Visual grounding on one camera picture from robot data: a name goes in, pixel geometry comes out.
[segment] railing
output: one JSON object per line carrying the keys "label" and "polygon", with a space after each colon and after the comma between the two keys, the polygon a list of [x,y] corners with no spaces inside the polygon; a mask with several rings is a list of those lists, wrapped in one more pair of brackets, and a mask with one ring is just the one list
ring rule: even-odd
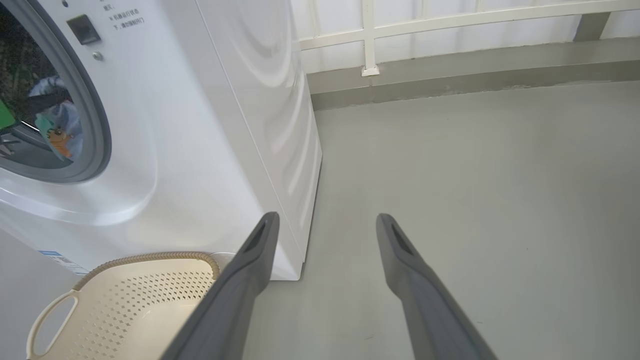
{"label": "railing", "polygon": [[[311,9],[315,8],[316,0],[308,1],[310,1]],[[426,8],[427,1],[428,0],[422,0],[422,9]],[[426,19],[424,18],[425,13],[423,11],[423,17],[421,19],[375,26],[373,21],[373,2],[374,0],[362,0],[362,29],[318,35],[312,38],[302,38],[300,39],[301,49],[308,50],[348,42],[364,41],[365,65],[362,68],[362,76],[371,76],[380,73],[376,65],[375,56],[375,39],[377,38],[420,33],[429,30],[457,28],[459,26],[489,24],[491,22],[640,9],[640,0],[599,0],[483,11],[483,0],[476,0],[476,12],[474,13]],[[317,30],[316,17],[312,16],[312,22],[314,29]]]}

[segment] light blue cloth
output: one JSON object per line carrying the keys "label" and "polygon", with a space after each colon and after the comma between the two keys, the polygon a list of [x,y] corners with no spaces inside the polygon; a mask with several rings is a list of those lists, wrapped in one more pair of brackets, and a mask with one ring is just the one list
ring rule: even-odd
{"label": "light blue cloth", "polygon": [[[29,92],[29,96],[46,95],[53,92],[56,88],[66,89],[65,83],[59,76],[51,76],[40,80]],[[61,160],[68,158],[75,161],[80,158],[82,154],[83,146],[83,134],[82,125],[80,123],[80,115],[74,103],[65,101],[56,106],[52,106],[49,109],[36,115],[35,121],[36,127],[40,131],[42,137],[45,138],[51,151]],[[67,149],[67,156],[60,152],[59,149],[54,146],[49,140],[51,131],[60,129],[64,131],[69,139],[65,143]]]}

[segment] gray baseboard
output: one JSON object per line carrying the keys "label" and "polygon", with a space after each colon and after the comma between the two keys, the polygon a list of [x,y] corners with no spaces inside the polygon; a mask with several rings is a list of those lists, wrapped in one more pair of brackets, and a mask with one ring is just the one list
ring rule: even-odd
{"label": "gray baseboard", "polygon": [[315,110],[510,88],[640,80],[640,38],[545,44],[381,63],[307,75]]}

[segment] beige basket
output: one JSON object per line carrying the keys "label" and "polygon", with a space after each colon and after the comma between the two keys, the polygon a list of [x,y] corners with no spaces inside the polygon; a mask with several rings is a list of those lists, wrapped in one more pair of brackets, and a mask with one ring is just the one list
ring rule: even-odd
{"label": "beige basket", "polygon": [[[201,252],[164,252],[110,261],[49,304],[27,340],[27,358],[159,359],[219,274]],[[34,340],[49,313],[74,305],[44,354]]]}

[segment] white washing machine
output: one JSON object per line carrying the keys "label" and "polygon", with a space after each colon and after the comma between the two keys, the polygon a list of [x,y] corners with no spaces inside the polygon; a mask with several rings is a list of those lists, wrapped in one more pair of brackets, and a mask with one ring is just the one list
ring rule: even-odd
{"label": "white washing machine", "polygon": [[234,253],[277,211],[272,279],[300,278],[322,150],[288,0],[0,3],[7,233],[82,274]]}

